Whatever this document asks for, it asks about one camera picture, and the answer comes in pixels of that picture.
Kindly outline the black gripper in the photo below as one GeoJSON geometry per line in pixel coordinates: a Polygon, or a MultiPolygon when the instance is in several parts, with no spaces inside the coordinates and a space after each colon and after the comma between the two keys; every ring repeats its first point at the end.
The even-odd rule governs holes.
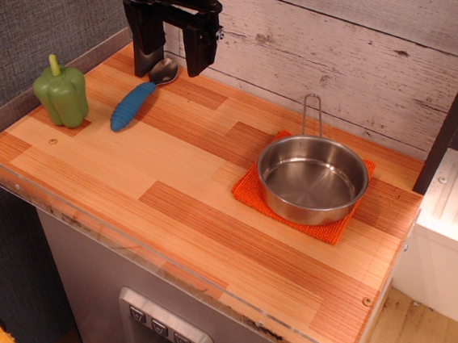
{"type": "Polygon", "coordinates": [[[223,7],[218,0],[122,0],[133,42],[142,50],[157,51],[166,42],[160,10],[179,10],[190,15],[183,29],[187,72],[197,77],[215,61],[223,27],[218,19],[223,7]]]}

